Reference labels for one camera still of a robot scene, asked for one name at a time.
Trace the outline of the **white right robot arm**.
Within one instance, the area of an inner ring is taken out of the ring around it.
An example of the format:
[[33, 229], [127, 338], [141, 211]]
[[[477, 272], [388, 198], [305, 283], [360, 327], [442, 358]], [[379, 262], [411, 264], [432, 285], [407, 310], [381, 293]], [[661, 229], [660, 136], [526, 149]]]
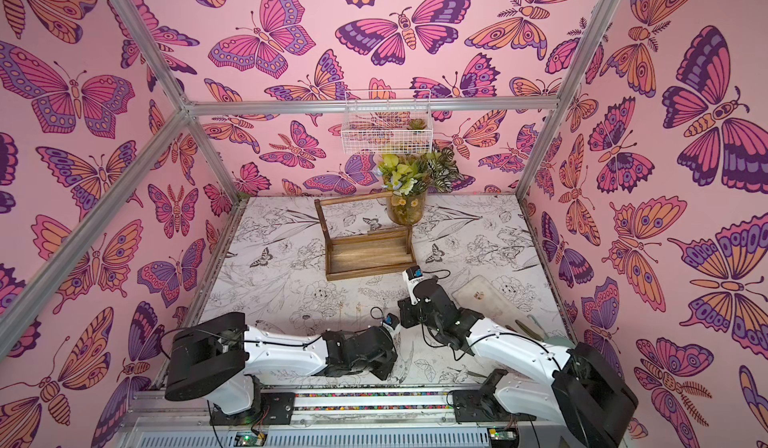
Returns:
[[398, 303], [403, 328], [420, 327], [434, 347], [449, 348], [457, 357], [498, 365], [481, 388], [454, 392], [457, 411], [478, 411], [489, 419], [532, 415], [564, 425], [585, 447], [621, 444], [638, 399], [594, 347], [538, 341], [460, 308], [437, 278], [416, 267], [403, 278], [408, 291]]

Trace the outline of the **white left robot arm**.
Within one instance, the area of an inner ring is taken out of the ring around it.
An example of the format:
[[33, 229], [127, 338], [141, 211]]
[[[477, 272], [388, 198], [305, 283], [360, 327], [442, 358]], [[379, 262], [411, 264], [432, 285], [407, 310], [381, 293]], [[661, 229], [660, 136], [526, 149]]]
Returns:
[[385, 380], [398, 358], [400, 328], [399, 318], [387, 314], [361, 331], [300, 337], [264, 331], [248, 325], [243, 313], [230, 312], [174, 336], [164, 398], [204, 399], [232, 416], [256, 406], [259, 377], [273, 371], [329, 378], [370, 373]]

